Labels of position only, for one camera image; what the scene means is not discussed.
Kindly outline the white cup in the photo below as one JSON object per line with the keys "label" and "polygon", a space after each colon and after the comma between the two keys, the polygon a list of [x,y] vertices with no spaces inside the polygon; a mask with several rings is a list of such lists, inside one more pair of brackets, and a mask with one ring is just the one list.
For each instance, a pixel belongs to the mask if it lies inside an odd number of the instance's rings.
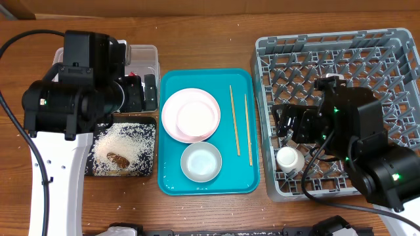
{"label": "white cup", "polygon": [[305,165],[303,154],[293,147],[282,147],[276,154],[276,162],[284,173],[301,171]]}

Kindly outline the grey bowl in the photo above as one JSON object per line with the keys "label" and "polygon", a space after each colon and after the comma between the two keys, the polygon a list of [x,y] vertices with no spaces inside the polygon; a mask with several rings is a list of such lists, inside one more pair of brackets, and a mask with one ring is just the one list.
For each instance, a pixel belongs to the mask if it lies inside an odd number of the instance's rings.
{"label": "grey bowl", "polygon": [[180,167],[189,180],[197,183],[210,182],[221,171],[222,155],[213,144],[196,142],[183,151]]}

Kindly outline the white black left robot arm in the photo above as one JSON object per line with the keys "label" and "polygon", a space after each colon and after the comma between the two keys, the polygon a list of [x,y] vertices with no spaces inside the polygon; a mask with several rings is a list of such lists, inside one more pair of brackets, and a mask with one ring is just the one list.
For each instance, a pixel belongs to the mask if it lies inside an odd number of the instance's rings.
{"label": "white black left robot arm", "polygon": [[139,49],[67,31],[44,78],[22,96],[32,159],[30,235],[81,235],[83,183],[94,135],[115,113],[158,108],[158,69],[138,75]]}

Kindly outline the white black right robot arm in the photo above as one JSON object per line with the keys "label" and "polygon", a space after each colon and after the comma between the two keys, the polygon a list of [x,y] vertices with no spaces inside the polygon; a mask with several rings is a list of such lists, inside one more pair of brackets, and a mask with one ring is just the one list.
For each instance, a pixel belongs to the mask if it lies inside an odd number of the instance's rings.
{"label": "white black right robot arm", "polygon": [[[393,235],[419,234],[419,157],[414,150],[390,143],[381,102],[372,90],[348,87],[339,74],[315,79],[322,92],[317,106],[272,106],[276,135],[291,130],[296,144],[317,144],[302,178],[306,197],[329,207],[378,214]],[[317,198],[306,190],[308,172],[320,154],[343,162],[352,186],[373,208],[344,205]]]}

